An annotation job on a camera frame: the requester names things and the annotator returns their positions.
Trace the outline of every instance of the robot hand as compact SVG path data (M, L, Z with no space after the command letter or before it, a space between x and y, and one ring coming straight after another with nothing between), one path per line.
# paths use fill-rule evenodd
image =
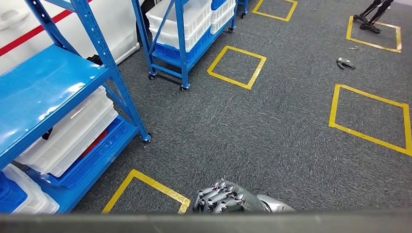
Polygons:
M288 205L266 195L255 196L229 181L216 181L211 187L199 190L192 202L194 213L279 212L293 210Z

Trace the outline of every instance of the blue shelf board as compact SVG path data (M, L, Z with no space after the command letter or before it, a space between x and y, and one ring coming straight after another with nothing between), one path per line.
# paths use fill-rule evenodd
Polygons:
M123 121L125 124L125 127L123 128L127 129L126 133L121 134L121 138L115 141L114 145L111 144L109 149L102 155L102 158L98 161L98 163L91 168L85 177L82 178L72 189L67 189L63 186L52 186L45 180L41 179L36 171L32 169L28 169L26 171L26 173L39 184L43 192L49 194L60 205L57 213L70 212L138 133L138 128L136 126L130 124L121 116L118 116L117 119ZM107 141L107 136L99 144L105 143L105 141Z
M0 169L103 84L109 70L56 45L0 76Z
M236 14L229 19L229 21L223 25L222 28L218 32L216 32L214 35L212 35L209 40L203 45L203 47L196 53L194 58L187 64L188 71L190 71L194 65L199 61L199 59L203 56L203 54L210 48L210 46L216 41L216 39L219 37L219 35L232 23L232 19L236 16ZM169 63L171 65L174 65L176 67L181 67L181 62L180 60L177 59L172 59L170 57L164 56L162 54L156 53L154 51L152 53L152 56L163 61L166 63Z

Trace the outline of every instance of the yellow floor marking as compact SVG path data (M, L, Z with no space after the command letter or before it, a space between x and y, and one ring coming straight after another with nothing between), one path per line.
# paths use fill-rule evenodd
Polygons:
M185 198L184 196L178 194L177 192L171 190L170 188L162 185L161 183L153 180L152 178L146 176L145 174L132 169L129 174L127 175L126 179L121 183L119 188L116 190L115 194L109 200L109 202L104 207L102 213L109 213L113 206L116 204L122 193L125 191L126 187L130 184L133 178L137 178L146 184L150 185L151 187L159 190L160 192L166 194L167 196L175 199L176 201L180 202L182 205L179 208L178 213L183 214L186 212L186 209L189 207L190 200Z
M405 147L406 147L406 149L398 147L398 146L393 145L391 143L379 140L377 138L365 135L365 134L360 133L358 131L355 131L353 129L350 129L350 128L347 128L347 127L344 127L342 125L337 124L335 122L335 119L336 119L336 111L338 109L339 89L340 88L344 88L344 89L353 91L353 92L358 93L360 95L367 96L369 98L379 100L379 101L382 101L384 103L388 103L388 104L391 104L391 105L394 105L394 106L397 106L397 107L401 107L403 109L403 121L404 121L404 127L405 127ZM382 97L379 97L379 96L375 96L375 95L366 93L364 91L355 89L355 88L347 86L347 85L335 84L335 90L334 90L333 98L332 98L332 106L330 108L329 126L332 127L332 128L336 128L338 130L342 130L344 132L350 133L350 134L355 135L357 137L366 139L368 141L374 142L374 143L379 144L381 146L396 150L400 153L404 153L404 154L407 154L409 156L412 156L411 119L410 119L410 116L409 116L409 105L406 104L406 103L399 103L399 102L395 102L393 100L388 100L388 99L385 99L385 98L382 98Z
M282 21L289 22L289 20L290 20L291 17L292 17L293 12L295 11L297 2L296 2L296 1L293 1L293 0L284 0L284 1L287 1L287 2L291 2L291 3L292 3L292 7L291 7L291 9L289 10L289 13L288 13L288 15L286 16L286 18L282 18L282 17L279 17L279 16L273 16L273 15L270 15L270 14L266 14L266 13L259 12L258 10L259 10L260 5L262 5L263 0L260 0L260 1L256 4L256 6L255 6L255 8L253 9L252 13L255 13L255 14L258 14L258 15L261 15L261 16L266 16L266 17L269 17L269 18L275 18L275 19L279 19L279 20L282 20Z
M386 27L395 28L395 31L396 31L396 49L387 48L387 47L372 44L372 43L369 43L369 42L366 42L366 41L363 41L363 40L358 40L358 39L352 38L353 16L349 17L348 27L347 27L347 31L346 31L346 39L357 42L357 43L361 43L361 44L364 44L364 45L369 45L369 46L372 46L372 47L375 47L375 48L378 48L378 49L382 49L382 50L387 50L387 51L392 51L392 52L401 52L402 43L401 43L401 36L400 36L400 27L395 26L395 25L386 24L386 23L380 23L380 22L376 22L376 24L386 26Z
M217 73L213 72L213 69L216 67L216 65L221 60L221 58L223 57L223 55L226 53L227 50L234 50L234 51L244 53L244 54L247 54L249 56L257 57L257 58L260 59L260 62L259 62L255 72L253 73L253 75L250 78L248 83L241 83L241 82L238 82L236 80L230 79L228 77L225 77L223 75L220 75L220 74L217 74ZM255 80L258 77L260 71L262 70L263 64L265 64L265 61L266 61L266 57L264 57L264 56L261 56L261 55L258 55L258 54L255 54L255 53L252 53L252 52L249 52L249 51L241 50L241 49L238 49L238 48L227 45L223 48L223 50L219 53L219 55L216 57L216 59L210 65L209 69L207 69L207 72L209 73L209 75L211 75L213 77L216 77L218 79L224 80L226 82L229 82L229 83L232 83L234 85L238 85L238 86L241 86L243 88L246 88L246 89L250 90L252 88L253 84L255 83Z

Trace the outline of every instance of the shelf rack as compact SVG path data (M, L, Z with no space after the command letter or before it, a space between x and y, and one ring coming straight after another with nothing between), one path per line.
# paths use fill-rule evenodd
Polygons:
M120 75L103 34L87 0L46 0L75 12L103 63L83 59L62 36L39 0L26 0L54 44L0 76L0 170L19 156L100 85L128 115L112 124L109 133L87 157L93 167L85 166L71 174L80 181L69 190L50 186L39 174L27 173L60 205L58 212L70 211L96 182L124 147L137 135L149 142L139 113ZM111 80L117 94L105 82Z
M215 33L214 35L211 35L209 39L202 45L202 47L195 53L194 58L191 59L189 63L186 62L186 45L185 45L185 30L184 30L184 22L183 22L183 5L188 2L188 0L171 0L169 7L163 17L163 21L160 24L159 30L157 31L156 36L153 39L153 42L149 41L149 38L147 36L147 31L144 23L144 18L143 18L143 13L141 11L141 8L137 4L136 0L132 0L132 5L133 9L135 11L136 19L137 19L137 25L139 29L139 33L141 36L141 40L143 43L143 50L145 53L146 61L149 67L149 79L153 80L155 79L155 76L157 74L156 70L163 71L167 74L173 75L179 79L182 80L180 90L181 91L186 91L189 89L190 84L189 84L189 77L188 73L189 71L194 67L194 65L199 61L199 59L203 56L203 54L210 48L210 46L213 44L213 42L216 41L216 39L219 37L219 35L229 27L228 31L231 33L233 30L236 28L235 26L235 21L236 21L236 11L238 7L238 0L236 0L236 6L235 6L235 14L228 20L228 22L221 27L221 29ZM160 35L160 32L166 22L166 18L169 14L169 11L171 10L173 4L175 4L175 10L176 10L176 21L177 21L177 34L179 38L179 50L180 50L180 59L172 59L170 57L164 56L162 54L156 53L155 51L155 44L157 42L157 38ZM181 72L175 72L173 70L170 70L166 67L163 67L161 65L158 65L155 63L155 59L160 60L162 62L171 64L175 67L180 68Z

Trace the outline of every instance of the robot leg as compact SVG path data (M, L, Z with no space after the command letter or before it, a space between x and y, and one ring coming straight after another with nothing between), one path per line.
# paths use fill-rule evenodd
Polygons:
M373 26L376 21L385 13L386 9L391 5L391 3L394 0L386 0L382 3L382 5L379 7L378 11L376 11L376 14L371 18L371 20L368 23L364 23L360 26L360 29L362 30L371 30L374 33L378 34L380 33L380 29L376 28Z
M363 23L368 23L368 19L366 18L366 16L368 16L368 14L375 10L383 1L384 0L374 0L373 3L368 8L366 8L364 12L362 12L360 15L354 15L353 19L360 20Z

